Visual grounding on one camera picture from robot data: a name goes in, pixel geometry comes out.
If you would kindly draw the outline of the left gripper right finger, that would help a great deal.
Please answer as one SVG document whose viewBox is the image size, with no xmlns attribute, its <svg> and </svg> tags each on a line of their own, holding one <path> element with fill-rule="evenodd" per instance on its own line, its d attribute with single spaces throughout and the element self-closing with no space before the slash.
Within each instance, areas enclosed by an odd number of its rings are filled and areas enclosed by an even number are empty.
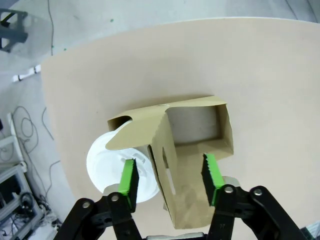
<svg viewBox="0 0 320 240">
<path fill-rule="evenodd" d="M 201 175 L 208 203 L 214 207 L 206 235 L 208 240 L 230 240 L 236 218 L 241 219 L 258 240 L 306 239 L 266 187 L 259 185 L 245 191 L 240 186 L 227 184 L 213 154 L 203 154 Z"/>
</svg>

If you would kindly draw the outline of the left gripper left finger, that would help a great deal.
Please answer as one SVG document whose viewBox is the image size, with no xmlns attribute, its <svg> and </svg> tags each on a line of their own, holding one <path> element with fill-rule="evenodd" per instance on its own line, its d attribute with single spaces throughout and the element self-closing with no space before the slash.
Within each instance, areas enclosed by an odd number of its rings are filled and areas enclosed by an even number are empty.
<svg viewBox="0 0 320 240">
<path fill-rule="evenodd" d="M 76 201 L 59 228 L 58 240 L 97 240 L 113 227 L 118 240 L 141 240 L 132 218 L 136 211 L 139 173 L 135 159 L 124 163 L 118 191 L 103 195 L 97 202 L 89 198 Z"/>
</svg>

